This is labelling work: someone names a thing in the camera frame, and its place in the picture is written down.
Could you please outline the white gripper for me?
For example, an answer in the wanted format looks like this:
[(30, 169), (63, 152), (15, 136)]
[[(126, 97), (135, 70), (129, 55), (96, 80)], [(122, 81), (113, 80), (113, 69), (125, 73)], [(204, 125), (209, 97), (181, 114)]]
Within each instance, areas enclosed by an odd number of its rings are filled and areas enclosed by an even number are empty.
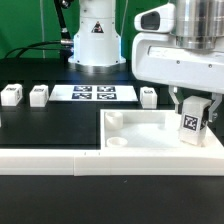
[(224, 38), (217, 39), (213, 50), (187, 50), (169, 34), (139, 33), (132, 46), (132, 72), (139, 80), (169, 85), (175, 112), (183, 102), (178, 87), (213, 92), (208, 108), (212, 123), (224, 94)]

